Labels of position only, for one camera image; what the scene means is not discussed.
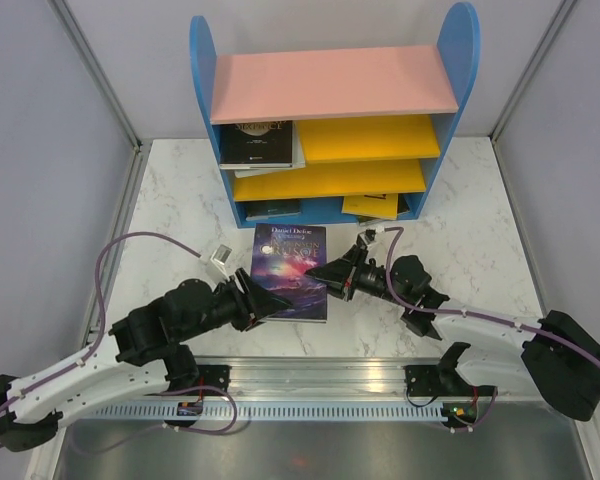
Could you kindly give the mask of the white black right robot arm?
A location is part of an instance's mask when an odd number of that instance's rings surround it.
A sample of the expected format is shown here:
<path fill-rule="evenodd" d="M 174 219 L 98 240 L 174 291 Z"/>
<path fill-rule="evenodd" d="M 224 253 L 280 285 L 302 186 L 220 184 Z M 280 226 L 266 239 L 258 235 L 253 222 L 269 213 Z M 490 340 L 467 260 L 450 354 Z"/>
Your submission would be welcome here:
<path fill-rule="evenodd" d="M 385 268 L 360 246 L 306 274 L 344 301 L 363 292 L 401 305 L 412 333 L 447 343 L 435 363 L 406 367 L 411 397 L 539 396 L 579 421 L 600 403 L 600 344 L 563 312 L 524 320 L 468 309 L 431 287 L 417 256 Z"/>

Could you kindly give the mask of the pale grey Gatsby book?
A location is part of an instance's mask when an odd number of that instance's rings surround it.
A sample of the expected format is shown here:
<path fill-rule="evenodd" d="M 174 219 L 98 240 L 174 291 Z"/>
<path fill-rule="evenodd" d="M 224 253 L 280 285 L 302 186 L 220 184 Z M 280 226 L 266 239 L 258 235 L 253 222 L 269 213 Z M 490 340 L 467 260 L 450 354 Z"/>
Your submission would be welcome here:
<path fill-rule="evenodd" d="M 292 121 L 234 125 L 237 134 L 237 178 L 291 171 L 306 166 L 299 134 Z"/>

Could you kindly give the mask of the yellow Little Prince book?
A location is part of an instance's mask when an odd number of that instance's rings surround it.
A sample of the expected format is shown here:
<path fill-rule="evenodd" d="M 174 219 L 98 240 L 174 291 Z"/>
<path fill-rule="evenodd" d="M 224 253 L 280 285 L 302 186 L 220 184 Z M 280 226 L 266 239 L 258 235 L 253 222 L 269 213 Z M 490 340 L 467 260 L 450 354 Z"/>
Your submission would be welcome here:
<path fill-rule="evenodd" d="M 395 220 L 398 216 L 398 195 L 346 196 L 343 198 L 341 212 L 356 216 Z"/>

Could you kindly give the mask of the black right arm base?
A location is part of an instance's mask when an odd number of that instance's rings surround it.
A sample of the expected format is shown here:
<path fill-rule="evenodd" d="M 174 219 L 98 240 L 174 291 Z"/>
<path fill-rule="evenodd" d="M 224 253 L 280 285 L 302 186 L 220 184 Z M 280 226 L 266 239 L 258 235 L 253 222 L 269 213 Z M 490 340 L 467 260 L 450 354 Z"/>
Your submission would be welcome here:
<path fill-rule="evenodd" d="M 490 385 L 474 385 L 457 371 L 460 356 L 470 348 L 465 342 L 455 342 L 436 364 L 411 364 L 403 367 L 405 396 L 416 407 L 424 407 L 451 397 L 480 398 L 495 392 Z"/>

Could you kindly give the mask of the black Moon and Sixpence book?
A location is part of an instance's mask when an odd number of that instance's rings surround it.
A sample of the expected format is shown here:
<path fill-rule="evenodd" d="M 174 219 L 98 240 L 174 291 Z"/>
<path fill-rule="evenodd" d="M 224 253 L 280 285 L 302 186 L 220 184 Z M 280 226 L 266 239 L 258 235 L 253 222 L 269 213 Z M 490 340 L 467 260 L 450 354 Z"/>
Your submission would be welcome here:
<path fill-rule="evenodd" d="M 293 123 L 269 121 L 220 126 L 223 170 L 286 168 L 293 160 Z"/>

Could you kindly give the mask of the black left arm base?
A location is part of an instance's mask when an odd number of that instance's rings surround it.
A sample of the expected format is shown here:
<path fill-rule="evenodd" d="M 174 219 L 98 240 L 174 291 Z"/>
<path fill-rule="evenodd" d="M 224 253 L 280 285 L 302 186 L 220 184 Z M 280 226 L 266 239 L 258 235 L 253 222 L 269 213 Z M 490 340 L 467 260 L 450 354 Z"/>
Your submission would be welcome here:
<path fill-rule="evenodd" d="M 206 396 L 219 396 L 215 389 L 227 392 L 230 384 L 231 367 L 222 364 L 203 364 L 198 366 L 196 376 L 186 376 L 172 380 L 167 392 L 179 396 L 193 397 L 202 401 Z"/>

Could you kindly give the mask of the purple Robinson Crusoe book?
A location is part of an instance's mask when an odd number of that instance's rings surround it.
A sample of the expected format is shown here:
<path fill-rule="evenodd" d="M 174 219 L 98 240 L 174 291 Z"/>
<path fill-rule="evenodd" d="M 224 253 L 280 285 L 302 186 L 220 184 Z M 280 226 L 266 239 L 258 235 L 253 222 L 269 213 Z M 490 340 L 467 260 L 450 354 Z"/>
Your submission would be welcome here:
<path fill-rule="evenodd" d="M 327 262 L 326 229 L 321 226 L 258 223 L 254 230 L 251 278 L 291 306 L 269 319 L 327 321 L 326 287 L 306 275 Z"/>

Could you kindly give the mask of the teal ocean cover book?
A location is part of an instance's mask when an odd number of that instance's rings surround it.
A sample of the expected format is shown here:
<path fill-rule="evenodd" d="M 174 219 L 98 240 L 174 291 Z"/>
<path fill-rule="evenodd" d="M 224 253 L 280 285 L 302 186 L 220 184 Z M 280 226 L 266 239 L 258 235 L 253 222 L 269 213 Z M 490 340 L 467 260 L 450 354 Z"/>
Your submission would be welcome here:
<path fill-rule="evenodd" d="M 290 200 L 262 200 L 245 203 L 245 219 L 247 221 L 266 220 L 301 213 L 301 202 Z"/>

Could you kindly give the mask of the dark green Alice Wonderland book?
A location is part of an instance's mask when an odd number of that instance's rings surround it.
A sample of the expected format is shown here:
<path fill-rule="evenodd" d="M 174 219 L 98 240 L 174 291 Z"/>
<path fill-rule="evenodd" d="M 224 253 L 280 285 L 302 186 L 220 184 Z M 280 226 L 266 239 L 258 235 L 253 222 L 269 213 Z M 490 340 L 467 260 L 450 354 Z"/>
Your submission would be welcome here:
<path fill-rule="evenodd" d="M 359 223 L 395 221 L 399 215 L 409 211 L 410 207 L 403 194 L 364 196 L 362 210 L 355 216 Z"/>

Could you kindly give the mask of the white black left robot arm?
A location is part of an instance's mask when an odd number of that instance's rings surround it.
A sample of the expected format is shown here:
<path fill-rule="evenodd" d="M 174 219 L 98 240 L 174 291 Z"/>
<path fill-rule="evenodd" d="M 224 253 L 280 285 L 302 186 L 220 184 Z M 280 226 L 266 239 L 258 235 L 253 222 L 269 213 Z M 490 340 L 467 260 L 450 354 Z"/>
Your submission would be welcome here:
<path fill-rule="evenodd" d="M 188 340 L 225 325 L 249 331 L 291 305 L 243 269 L 216 287 L 185 280 L 57 364 L 28 377 L 0 375 L 0 448 L 36 448 L 126 399 L 197 392 L 202 384 Z"/>

